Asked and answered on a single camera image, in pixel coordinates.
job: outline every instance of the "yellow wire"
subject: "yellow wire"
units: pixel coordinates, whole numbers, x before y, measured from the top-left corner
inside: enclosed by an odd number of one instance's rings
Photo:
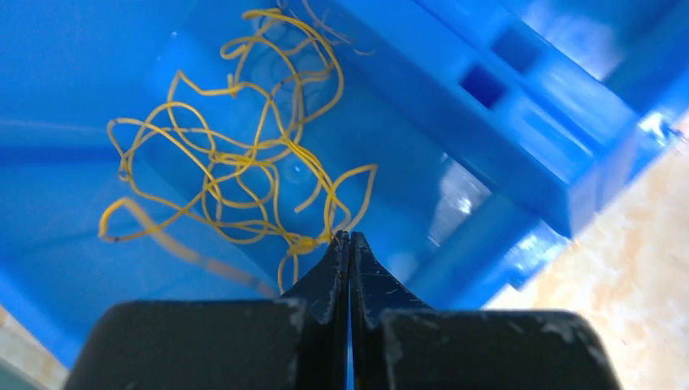
[[[309,4],[309,0],[301,0],[301,4],[304,6],[304,10],[306,11],[307,14],[309,14],[309,17],[313,21],[316,28],[321,28],[323,31],[331,34],[332,36],[334,36],[336,38],[336,39],[325,38],[327,40],[327,42],[330,43],[332,46],[338,46],[340,43],[345,43],[346,45],[352,46],[353,52],[358,54],[358,55],[370,56],[370,55],[373,55],[375,53],[375,50],[368,51],[368,52],[358,50],[357,48],[354,47],[353,39],[350,39],[349,37],[344,35],[342,32],[337,32],[337,31],[335,31],[334,28],[328,26],[325,23],[325,19],[327,18],[328,12],[330,10],[326,10],[323,13],[323,16],[319,18],[316,15],[316,13],[314,12],[314,10],[311,8],[311,5]]]
[[[220,56],[223,59],[237,60],[234,73],[227,75],[227,88],[202,89],[193,83],[182,71],[178,71],[170,83],[166,102],[153,109],[145,120],[118,118],[111,120],[108,123],[108,137],[112,141],[120,156],[120,179],[128,182],[132,187],[132,191],[137,196],[168,206],[175,210],[175,213],[161,223],[155,223],[133,200],[121,198],[118,201],[115,201],[103,212],[99,223],[99,236],[108,242],[119,242],[134,240],[136,238],[151,235],[154,240],[168,252],[174,253],[191,263],[199,263],[202,259],[205,259],[206,269],[208,271],[214,272],[215,274],[221,275],[222,277],[230,280],[255,287],[264,295],[273,296],[275,295],[274,292],[270,291],[270,286],[268,286],[265,282],[257,281],[250,274],[237,270],[236,268],[233,268],[218,260],[212,258],[203,258],[198,253],[168,236],[163,229],[174,223],[180,217],[188,216],[198,222],[211,226],[223,238],[238,245],[253,244],[260,241],[265,236],[281,236],[288,245],[287,252],[280,260],[278,265],[277,282],[280,293],[283,293],[284,285],[282,274],[285,263],[289,258],[292,258],[294,263],[292,270],[292,284],[295,284],[299,276],[299,255],[309,254],[321,244],[329,242],[333,237],[333,231],[349,230],[361,220],[371,200],[371,193],[373,191],[373,183],[375,180],[375,173],[377,172],[377,166],[375,164],[369,164],[363,167],[354,168],[345,172],[343,175],[333,181],[325,172],[325,169],[323,168],[323,165],[320,163],[319,159],[313,153],[299,144],[303,135],[305,124],[328,112],[340,100],[344,91],[345,76],[335,57],[335,54],[333,53],[331,43],[322,37],[314,28],[300,21],[299,19],[283,15],[279,8],[272,8],[269,10],[251,10],[242,14],[242,19],[244,20],[253,20],[259,17],[265,18],[266,23],[259,28],[253,36],[231,40],[220,48]],[[305,34],[305,39],[292,49],[280,49],[275,43],[268,41],[263,37],[263,35],[272,26],[279,22],[284,22],[296,27]],[[241,71],[244,68],[245,62],[249,57],[251,50],[256,45],[267,46],[268,48],[272,49],[283,60],[291,73],[289,77],[275,85],[270,92],[254,83],[241,80]],[[300,53],[309,46],[313,47],[314,51],[323,62],[323,69],[320,71],[298,72],[293,66],[293,63],[289,57]],[[311,115],[307,115],[303,96],[304,85],[327,80],[333,70],[335,70],[337,74],[338,82],[337,89],[332,99],[325,105],[318,108]],[[220,132],[214,131],[210,128],[201,112],[199,112],[196,108],[188,103],[176,101],[176,90],[178,89],[180,82],[183,82],[195,93],[204,97],[229,96],[230,98],[237,98],[238,94],[244,89],[251,89],[261,94],[266,99],[266,103],[263,106],[262,113],[258,121],[258,128],[254,134],[253,143],[246,144],[244,142],[234,140],[229,136],[223,135]],[[280,114],[280,110],[275,104],[275,96],[285,85],[291,83],[294,83],[294,90],[292,91],[292,113],[289,123],[287,127],[285,127],[281,118],[282,115]],[[175,116],[175,110],[190,111],[197,118],[200,126],[187,128],[180,127]],[[163,112],[167,113],[167,118],[171,122],[170,127],[161,128],[153,124],[158,115]],[[268,113],[270,112],[275,117],[275,121],[279,129],[279,137],[263,141],[262,132],[267,121]],[[138,127],[132,144],[126,150],[122,148],[122,146],[116,140],[114,134],[115,126],[121,124]],[[209,147],[202,147],[192,142],[187,137],[188,134],[192,133],[205,134]],[[199,193],[184,206],[176,205],[172,201],[168,201],[164,198],[141,191],[137,185],[137,182],[135,181],[134,158],[136,151],[151,138],[158,136],[163,137],[165,140],[172,143],[177,149],[181,150],[182,153],[185,154],[203,174]],[[228,144],[240,148],[245,152],[238,154],[219,150],[217,140],[227,142]],[[258,158],[259,151],[273,149],[282,151],[268,158]],[[206,156],[208,163],[203,163],[197,154]],[[280,195],[280,174],[275,164],[290,154],[295,154],[309,168],[317,180],[314,191],[300,205],[295,207],[294,211],[299,213],[312,205],[316,198],[318,198],[321,191],[325,191],[327,194],[323,208],[323,230],[316,237],[303,236],[296,232],[288,232],[280,220],[278,202]],[[218,166],[234,167],[234,172],[228,175],[216,177],[213,174],[213,171]],[[263,197],[259,197],[241,179],[241,177],[253,167],[261,170],[268,180],[269,189],[267,194]],[[342,185],[342,183],[348,178],[366,172],[368,172],[368,182],[366,184],[366,191],[364,193],[362,206],[352,218],[349,208],[337,197],[336,191],[339,186]],[[220,185],[229,180],[234,180],[239,187],[252,199],[252,201],[232,201],[227,199],[222,194]],[[210,195],[216,200],[214,215],[211,215],[210,211],[208,210],[206,195]],[[201,203],[202,216],[192,212],[192,208],[199,202]],[[269,215],[266,207],[268,202],[272,202],[272,216]],[[110,236],[108,235],[108,222],[110,217],[122,207],[127,209],[136,218],[139,224],[143,227],[143,230],[130,233],[126,236]],[[223,221],[224,207],[238,210],[259,209],[262,218],[241,222],[226,222]],[[335,225],[335,228],[333,228],[334,218],[336,217],[338,210],[343,211],[344,217],[342,217],[340,222]],[[238,238],[230,236],[228,234],[228,230],[249,233],[253,234],[253,236],[249,238]]]

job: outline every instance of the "blue plastic bin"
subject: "blue plastic bin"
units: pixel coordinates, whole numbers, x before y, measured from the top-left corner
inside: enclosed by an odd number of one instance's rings
[[[336,47],[346,76],[342,101],[306,127],[302,143],[332,176],[379,164],[357,230],[434,306],[478,308],[505,285],[529,280],[673,142],[672,124],[689,106],[689,0],[310,4],[355,39]],[[257,297],[150,238],[113,245],[97,233],[103,210],[131,196],[117,178],[107,121],[145,117],[164,101],[177,69],[203,88],[221,88],[235,64],[218,48],[257,27],[241,12],[274,6],[0,5],[0,303],[67,367],[117,302]],[[288,6],[310,21],[300,0]],[[272,33],[296,39],[289,30]],[[316,59],[299,61],[308,67]],[[284,71],[270,55],[247,69],[275,82]],[[326,101],[334,87],[329,81],[307,91],[307,104]],[[263,100],[180,95],[214,128],[251,139]],[[315,178],[296,158],[279,168],[286,177],[281,210],[290,210]],[[150,190],[178,203],[202,179],[164,141],[142,150],[136,169]],[[253,185],[263,185],[258,176]],[[364,188],[357,178],[339,193],[357,205]],[[156,218],[171,214],[143,204]],[[316,209],[284,222],[309,232],[322,214]],[[125,212],[112,224],[117,232],[139,228]],[[167,231],[275,285],[286,249],[280,240],[235,246],[188,220]],[[321,254],[302,257],[301,273]]]

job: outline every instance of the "tiled floor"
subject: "tiled floor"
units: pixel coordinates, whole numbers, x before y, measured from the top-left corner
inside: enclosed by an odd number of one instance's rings
[[[689,145],[680,144],[522,291],[491,308],[556,308],[600,333],[627,390],[689,389]],[[0,310],[0,358],[59,388],[67,372]]]

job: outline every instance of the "blue plastic tray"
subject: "blue plastic tray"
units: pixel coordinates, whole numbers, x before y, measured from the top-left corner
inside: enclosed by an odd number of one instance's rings
[[[357,229],[434,306],[477,308],[525,283],[676,137],[671,124],[689,106],[689,1],[576,3],[311,0],[334,29],[356,37],[357,50],[374,54],[336,47],[344,98],[307,127],[303,144],[332,176],[379,164]],[[131,195],[105,123],[148,114],[178,68],[204,88],[221,87],[234,67],[219,46],[256,27],[240,13],[274,5],[0,6],[0,303],[67,367],[117,302],[256,297],[151,239],[103,243],[97,225],[105,207]],[[308,20],[300,1],[289,6]],[[273,62],[252,63],[252,76],[279,80]],[[310,91],[309,104],[333,88]],[[260,99],[195,104],[214,128],[249,139],[262,107]],[[282,210],[313,188],[302,168],[297,159],[281,163]],[[175,202],[192,197],[202,177],[163,142],[142,151],[136,169]],[[356,205],[364,186],[352,180],[343,199]],[[308,231],[319,213],[284,221]],[[137,228],[126,213],[112,223]],[[168,231],[275,284],[279,240],[230,245],[189,221]],[[303,257],[301,273],[321,254]]]

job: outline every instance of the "rectangular hole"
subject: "rectangular hole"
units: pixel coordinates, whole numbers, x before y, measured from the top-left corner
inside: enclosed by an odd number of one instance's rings
[[[489,110],[507,90],[497,77],[479,65],[475,65],[466,73],[460,85]]]
[[[492,50],[515,71],[525,74],[540,57],[539,43],[523,29],[510,26],[493,43]]]

